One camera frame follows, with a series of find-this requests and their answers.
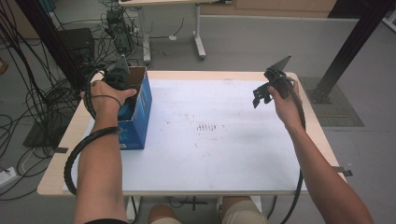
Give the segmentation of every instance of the knee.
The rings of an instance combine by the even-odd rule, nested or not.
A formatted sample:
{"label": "knee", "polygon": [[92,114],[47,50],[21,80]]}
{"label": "knee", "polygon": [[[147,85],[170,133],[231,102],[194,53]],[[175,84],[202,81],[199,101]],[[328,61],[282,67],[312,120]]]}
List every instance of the knee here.
{"label": "knee", "polygon": [[177,220],[176,213],[171,207],[163,204],[154,205],[149,211],[148,223],[152,223],[164,217],[171,217]]}
{"label": "knee", "polygon": [[222,198],[222,210],[220,217],[223,218],[229,208],[242,201],[251,201],[251,198],[249,196],[224,196]]}

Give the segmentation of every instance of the blue box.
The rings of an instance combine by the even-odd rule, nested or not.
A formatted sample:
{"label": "blue box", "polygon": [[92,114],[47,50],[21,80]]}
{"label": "blue box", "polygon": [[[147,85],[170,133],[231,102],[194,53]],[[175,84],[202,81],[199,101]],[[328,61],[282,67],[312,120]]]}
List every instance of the blue box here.
{"label": "blue box", "polygon": [[130,67],[127,83],[137,86],[137,99],[131,105],[133,114],[130,118],[119,120],[120,149],[144,149],[149,126],[149,112],[151,109],[151,90],[146,67]]}

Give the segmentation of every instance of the electronic device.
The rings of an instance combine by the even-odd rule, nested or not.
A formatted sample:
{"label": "electronic device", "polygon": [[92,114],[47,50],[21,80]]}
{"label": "electronic device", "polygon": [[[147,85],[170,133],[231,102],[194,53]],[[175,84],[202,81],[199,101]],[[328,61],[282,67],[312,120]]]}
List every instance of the electronic device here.
{"label": "electronic device", "polygon": [[[122,54],[121,57],[114,64],[114,67],[107,71],[104,75],[103,81],[118,91],[125,91],[128,89],[135,89],[136,85],[128,84],[128,76],[129,76],[129,66],[125,59],[125,56]],[[125,104],[120,108],[119,111],[119,120],[125,120],[132,116],[134,113],[134,107],[136,105],[135,96],[129,97],[125,100]]]}
{"label": "electronic device", "polygon": [[286,64],[289,62],[290,58],[291,56],[289,55],[288,57],[267,68],[264,76],[268,79],[268,82],[260,86],[257,90],[253,91],[254,108],[256,108],[257,105],[260,103],[260,99],[264,99],[264,102],[266,104],[271,102],[270,93],[268,91],[268,88],[270,86],[274,87],[283,99],[286,99],[290,95],[290,90],[293,87],[293,85],[291,84],[293,79],[286,76],[286,74],[282,71],[285,68]]}
{"label": "electronic device", "polygon": [[93,61],[95,42],[89,28],[61,30],[58,34],[76,63]]}
{"label": "electronic device", "polygon": [[132,37],[129,34],[129,27],[122,17],[122,9],[108,10],[106,15],[107,33],[114,39],[117,53],[127,53],[132,51]]}

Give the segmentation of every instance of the black pole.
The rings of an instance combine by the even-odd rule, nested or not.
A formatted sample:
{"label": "black pole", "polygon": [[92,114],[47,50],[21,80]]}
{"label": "black pole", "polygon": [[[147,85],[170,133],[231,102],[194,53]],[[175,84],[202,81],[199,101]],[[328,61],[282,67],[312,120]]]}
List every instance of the black pole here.
{"label": "black pole", "polygon": [[330,102],[328,96],[332,88],[385,17],[392,3],[394,0],[371,1],[370,6],[361,15],[317,88],[308,91],[308,96],[313,104],[328,104]]}
{"label": "black pole", "polygon": [[64,43],[58,36],[58,31],[52,20],[39,1],[16,0],[16,2],[27,20],[32,24],[41,41],[46,45],[52,58],[64,72],[72,88],[77,92],[81,91],[85,83],[84,77],[73,62]]}

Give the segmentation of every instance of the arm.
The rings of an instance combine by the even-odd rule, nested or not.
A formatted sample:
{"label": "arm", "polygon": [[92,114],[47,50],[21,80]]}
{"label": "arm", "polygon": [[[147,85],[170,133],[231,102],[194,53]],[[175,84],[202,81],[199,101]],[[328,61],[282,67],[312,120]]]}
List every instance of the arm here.
{"label": "arm", "polygon": [[[298,94],[298,83],[293,88]],[[285,123],[309,194],[326,223],[374,223],[360,197],[337,174],[305,132],[291,96],[283,100],[273,88],[276,113]]]}
{"label": "arm", "polygon": [[[135,90],[116,91],[105,82],[92,83],[92,96],[109,95],[122,104]],[[92,132],[118,125],[120,105],[110,97],[92,98],[96,119]],[[78,162],[78,194],[75,223],[98,218],[127,220],[122,196],[122,166],[116,133],[94,140],[81,152]]]}

